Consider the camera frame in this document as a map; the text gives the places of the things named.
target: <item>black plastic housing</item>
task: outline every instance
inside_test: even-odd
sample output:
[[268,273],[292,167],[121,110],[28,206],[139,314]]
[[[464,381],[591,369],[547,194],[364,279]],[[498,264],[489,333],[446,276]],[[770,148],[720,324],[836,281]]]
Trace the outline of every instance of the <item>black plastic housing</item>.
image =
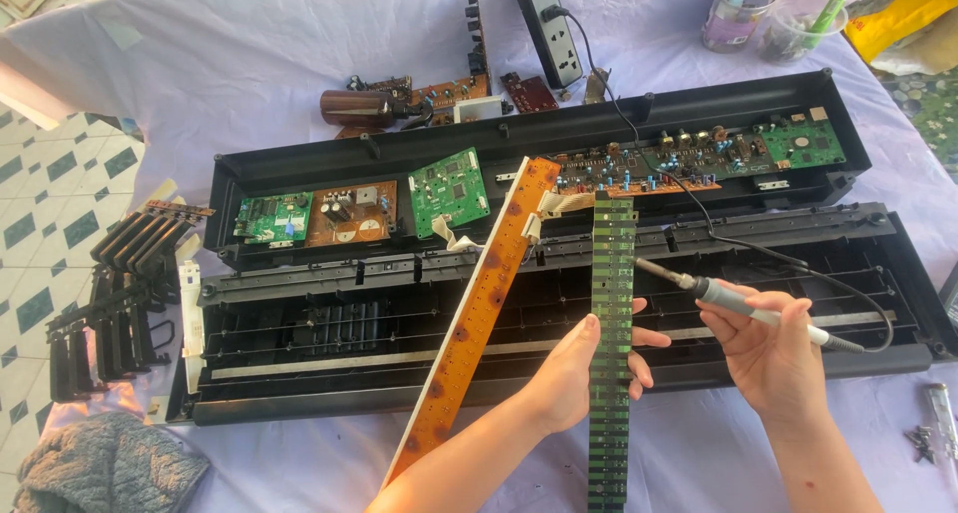
[[[895,314],[887,350],[826,352],[829,378],[917,372],[958,354],[958,335],[898,216],[884,205],[728,218],[717,221],[716,232],[806,260]],[[589,312],[591,247],[588,233],[545,239],[522,265],[489,340],[499,353],[480,362],[466,405],[498,403],[517,391],[548,354],[548,346],[536,343],[555,342]],[[755,251],[711,240],[701,222],[637,228],[635,254],[675,271],[808,297],[817,317],[873,311],[831,285],[778,269]],[[188,396],[178,361],[168,421],[218,425],[412,409],[432,361],[427,354],[383,359],[437,349],[475,260],[472,253],[444,250],[203,279],[198,304],[207,367],[198,395]],[[638,271],[634,293],[650,301],[635,325],[665,332],[703,326],[688,293],[663,279]],[[878,346],[885,332],[866,318],[825,329],[866,347]],[[653,369],[653,391],[732,384],[713,338],[638,350]]]
[[[818,106],[827,111],[846,161],[789,170],[786,173],[789,187],[777,190],[760,191],[755,176],[725,179],[721,182],[722,189],[697,193],[715,217],[754,213],[766,208],[830,205],[843,197],[852,188],[855,177],[871,166],[832,80],[832,70],[826,68],[619,101],[619,107],[638,128],[641,140],[658,137],[661,130],[674,132],[679,127],[750,127],[767,123],[772,115]],[[210,192],[210,207],[217,213],[209,218],[203,246],[218,252],[223,262],[237,270],[443,250],[446,242],[438,237],[417,240],[415,235],[375,243],[269,250],[266,246],[244,244],[241,238],[233,236],[233,225],[240,203],[246,198],[395,179],[400,183],[398,218],[406,220],[407,231],[412,233],[409,190],[403,185],[408,174],[469,147],[477,152],[491,214],[457,227],[456,235],[469,236],[481,244],[511,184],[497,182],[495,176],[514,172],[523,156],[536,157],[632,139],[631,130],[623,125],[612,103],[595,103],[374,135],[369,140],[377,145],[378,159],[371,156],[368,141],[359,138],[217,154]],[[667,225],[699,217],[697,208],[685,194],[638,197],[634,207],[641,226]],[[590,210],[574,212],[543,225],[543,236],[581,234],[591,225]]]

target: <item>gray towel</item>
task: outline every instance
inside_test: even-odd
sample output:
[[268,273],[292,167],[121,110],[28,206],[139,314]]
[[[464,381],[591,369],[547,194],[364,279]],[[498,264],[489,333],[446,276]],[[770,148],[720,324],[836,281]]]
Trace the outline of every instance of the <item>gray towel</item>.
[[19,513],[176,513],[209,466],[132,415],[107,412],[43,440],[20,465],[13,503]]

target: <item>cloth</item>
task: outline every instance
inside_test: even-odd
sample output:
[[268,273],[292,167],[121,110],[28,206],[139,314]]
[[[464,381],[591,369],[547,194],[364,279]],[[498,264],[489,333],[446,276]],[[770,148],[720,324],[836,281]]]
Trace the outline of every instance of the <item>cloth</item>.
[[108,412],[44,438],[23,460],[20,513],[177,513],[210,463],[158,429]]
[[[479,0],[492,76],[541,75],[515,0]],[[562,0],[587,29],[596,65],[617,96],[668,92],[831,67],[873,167],[845,202],[882,201],[902,217],[936,286],[958,259],[958,189],[915,128],[839,36],[790,68],[754,53],[701,46],[712,0]],[[133,204],[166,178],[192,204],[210,193],[215,153],[331,139],[318,117],[327,88],[411,75],[414,85],[468,74],[467,0],[104,0],[51,11],[2,36],[19,54],[72,85],[87,110],[134,118],[149,145]],[[135,29],[114,42],[102,17]],[[579,33],[571,32],[584,57]],[[4,59],[0,45],[0,59]],[[494,91],[502,93],[498,80]],[[569,102],[581,103],[584,88]],[[212,253],[203,275],[227,273]],[[178,310],[167,318],[179,321]],[[87,403],[57,405],[46,433],[87,414],[144,415],[166,395],[173,368],[157,368]],[[958,390],[958,365],[928,373],[835,381],[832,414],[888,513],[955,511],[940,467],[913,462],[902,432],[931,423],[922,384]],[[483,409],[463,410],[456,427]],[[734,389],[650,394],[631,407],[629,512],[786,511],[760,422]],[[377,493],[407,413],[171,428],[213,470],[191,513],[358,512]],[[586,424],[550,436],[485,505],[484,513],[584,510]]]

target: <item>hand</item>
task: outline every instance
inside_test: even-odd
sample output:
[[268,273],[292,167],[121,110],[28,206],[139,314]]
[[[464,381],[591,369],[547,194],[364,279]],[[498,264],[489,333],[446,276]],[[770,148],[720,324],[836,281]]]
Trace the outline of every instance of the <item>hand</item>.
[[756,309],[782,312],[776,328],[696,301],[702,321],[721,343],[732,380],[766,429],[799,429],[830,417],[822,351],[808,339],[811,300],[719,282],[748,296],[745,303]]
[[[633,313],[645,307],[645,299],[632,301]],[[531,410],[534,421],[540,424],[545,434],[565,431],[589,413],[589,363],[600,335],[599,319],[592,313],[586,315],[552,349],[529,384],[512,397]],[[669,346],[671,342],[667,335],[632,328],[633,345]],[[652,387],[652,373],[645,360],[635,352],[629,352],[629,369],[636,377],[629,385],[629,396],[638,399],[643,385]]]

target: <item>green marker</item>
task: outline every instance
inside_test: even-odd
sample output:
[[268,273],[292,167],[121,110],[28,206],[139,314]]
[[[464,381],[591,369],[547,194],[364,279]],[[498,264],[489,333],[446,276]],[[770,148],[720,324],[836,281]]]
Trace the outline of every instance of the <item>green marker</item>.
[[[835,17],[838,16],[838,12],[841,11],[842,7],[845,5],[846,0],[829,0],[828,4],[825,4],[825,9],[822,9],[822,12],[818,15],[818,18],[815,19],[815,23],[806,30],[808,33],[825,33],[829,27],[832,26],[832,23],[835,20]],[[822,39],[820,36],[809,36],[805,40],[805,46],[808,49],[813,49],[818,42]]]

